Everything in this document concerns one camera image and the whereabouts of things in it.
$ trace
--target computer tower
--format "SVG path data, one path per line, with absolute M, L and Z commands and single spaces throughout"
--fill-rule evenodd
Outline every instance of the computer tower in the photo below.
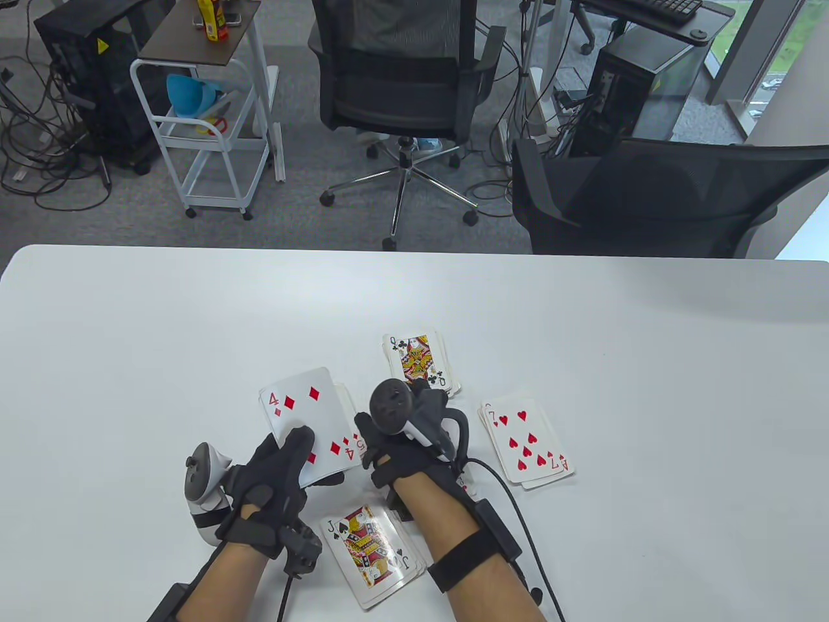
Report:
M 633 27 L 599 52 L 570 156 L 600 156 L 622 137 L 670 140 L 708 46 Z
M 61 78 L 66 102 L 74 105 L 95 150 L 116 163 L 135 165 L 155 140 L 129 66 L 176 0 L 70 0 L 35 20 Z M 168 70 L 142 72 L 153 112 L 165 114 Z

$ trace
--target blue funnel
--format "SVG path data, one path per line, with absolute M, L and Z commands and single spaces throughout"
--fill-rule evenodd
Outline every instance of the blue funnel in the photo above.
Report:
M 189 75 L 167 76 L 167 97 L 176 116 L 195 119 L 216 102 L 219 85 L 194 80 Z

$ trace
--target forearm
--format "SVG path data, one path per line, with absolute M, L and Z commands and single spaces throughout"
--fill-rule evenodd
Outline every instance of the forearm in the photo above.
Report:
M 436 561 L 478 530 L 466 508 L 426 474 L 398 479 L 395 491 L 411 512 Z M 448 592 L 448 597 L 458 622 L 544 622 L 529 592 L 500 555 L 490 557 L 470 572 Z
M 243 508 L 245 515 L 250 511 Z M 228 542 L 179 610 L 178 622 L 244 622 L 267 563 L 248 545 Z

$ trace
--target black glove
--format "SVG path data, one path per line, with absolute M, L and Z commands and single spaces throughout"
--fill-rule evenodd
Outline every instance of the black glove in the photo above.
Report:
M 405 434 L 384 434 L 366 412 L 357 413 L 354 422 L 367 447 L 362 460 L 363 469 L 368 469 L 369 464 L 374 465 L 371 481 L 377 488 L 386 485 L 390 487 L 388 505 L 397 510 L 401 518 L 411 519 L 409 510 L 394 491 L 395 481 L 417 473 L 427 474 L 444 492 L 472 511 L 475 503 L 457 481 L 457 471 L 463 467 L 462 464 L 455 465 L 441 460 L 434 448 L 424 447 Z M 388 456 L 389 460 L 378 465 L 384 456 Z
M 269 434 L 246 466 L 231 469 L 225 491 L 233 498 L 233 512 L 216 530 L 221 540 L 250 544 L 271 559 L 279 556 L 284 548 L 279 540 L 280 528 L 296 528 L 308 500 L 299 487 L 299 472 L 311 454 L 313 441 L 313 430 L 306 425 L 291 430 L 282 449 Z M 314 485 L 333 486 L 341 484 L 343 478 L 337 473 Z M 243 519 L 239 514 L 247 503 L 259 511 Z

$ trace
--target bottle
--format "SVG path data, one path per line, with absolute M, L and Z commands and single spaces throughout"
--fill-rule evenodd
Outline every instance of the bottle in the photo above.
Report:
M 198 0 L 198 3 L 208 41 L 218 43 L 227 39 L 227 22 L 221 0 Z

